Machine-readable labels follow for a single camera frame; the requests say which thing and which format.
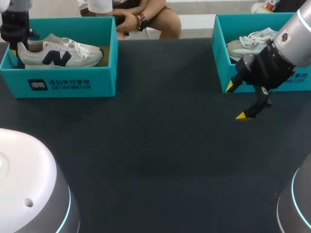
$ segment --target wristwatch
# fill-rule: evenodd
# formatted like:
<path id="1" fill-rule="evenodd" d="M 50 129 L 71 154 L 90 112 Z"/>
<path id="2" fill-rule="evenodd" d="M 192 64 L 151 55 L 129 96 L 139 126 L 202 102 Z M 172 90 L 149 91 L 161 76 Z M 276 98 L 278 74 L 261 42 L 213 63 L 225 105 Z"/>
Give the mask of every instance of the wristwatch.
<path id="1" fill-rule="evenodd" d="M 137 16 L 137 19 L 138 19 L 138 30 L 142 32 L 147 27 L 148 20 L 144 14 L 140 14 L 139 16 Z"/>

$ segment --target knee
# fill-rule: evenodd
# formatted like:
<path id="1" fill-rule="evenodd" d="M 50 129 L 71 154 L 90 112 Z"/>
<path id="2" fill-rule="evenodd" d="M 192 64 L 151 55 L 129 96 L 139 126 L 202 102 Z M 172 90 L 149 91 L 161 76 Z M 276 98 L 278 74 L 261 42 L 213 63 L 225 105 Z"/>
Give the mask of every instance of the knee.
<path id="1" fill-rule="evenodd" d="M 181 22 L 179 16 L 172 10 L 168 10 L 166 23 L 163 27 L 163 33 L 170 39 L 178 39 L 181 34 Z"/>
<path id="2" fill-rule="evenodd" d="M 181 21 L 179 16 L 173 12 L 170 20 L 168 30 L 170 30 L 170 34 L 172 35 L 172 39 L 178 39 L 181 34 Z"/>

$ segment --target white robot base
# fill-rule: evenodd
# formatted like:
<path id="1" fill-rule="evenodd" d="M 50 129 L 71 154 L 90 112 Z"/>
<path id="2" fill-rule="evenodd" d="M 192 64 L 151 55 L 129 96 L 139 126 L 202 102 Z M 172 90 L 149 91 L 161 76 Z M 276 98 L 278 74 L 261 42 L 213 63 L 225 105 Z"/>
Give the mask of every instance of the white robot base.
<path id="1" fill-rule="evenodd" d="M 311 233 L 311 154 L 279 197 L 276 216 L 282 233 Z"/>
<path id="2" fill-rule="evenodd" d="M 36 138 L 0 129 L 0 232 L 78 233 L 76 200 L 51 152 Z"/>

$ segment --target white sneaker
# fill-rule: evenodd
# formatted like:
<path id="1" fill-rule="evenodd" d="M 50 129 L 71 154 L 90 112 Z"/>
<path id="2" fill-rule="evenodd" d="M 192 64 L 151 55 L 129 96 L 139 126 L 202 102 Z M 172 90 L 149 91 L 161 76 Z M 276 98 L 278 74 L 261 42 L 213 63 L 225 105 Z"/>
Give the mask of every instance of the white sneaker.
<path id="1" fill-rule="evenodd" d="M 79 10 L 84 10 L 87 8 L 87 0 L 77 0 L 79 5 Z"/>
<path id="2" fill-rule="evenodd" d="M 93 67 L 103 58 L 99 47 L 77 43 L 50 34 L 41 41 L 28 41 L 29 50 L 18 43 L 17 51 L 26 69 Z"/>
<path id="3" fill-rule="evenodd" d="M 271 28 L 267 28 L 260 32 L 250 33 L 248 36 L 240 36 L 239 40 L 227 44 L 229 57 L 234 61 L 239 61 L 245 54 L 260 53 L 267 46 L 266 41 L 273 39 L 276 33 Z"/>

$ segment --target screw hole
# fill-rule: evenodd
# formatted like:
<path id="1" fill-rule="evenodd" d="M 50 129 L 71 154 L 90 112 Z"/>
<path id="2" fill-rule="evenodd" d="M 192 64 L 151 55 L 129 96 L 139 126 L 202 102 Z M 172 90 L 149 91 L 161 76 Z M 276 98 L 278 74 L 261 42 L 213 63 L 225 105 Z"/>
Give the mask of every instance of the screw hole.
<path id="1" fill-rule="evenodd" d="M 25 205 L 29 208 L 34 206 L 33 200 L 31 200 L 30 198 L 26 198 L 24 201 Z"/>
<path id="2" fill-rule="evenodd" d="M 284 34 L 282 35 L 282 41 L 285 42 L 285 41 L 287 41 L 287 39 L 288 39 L 288 34 L 287 34 L 287 33 L 284 33 Z"/>

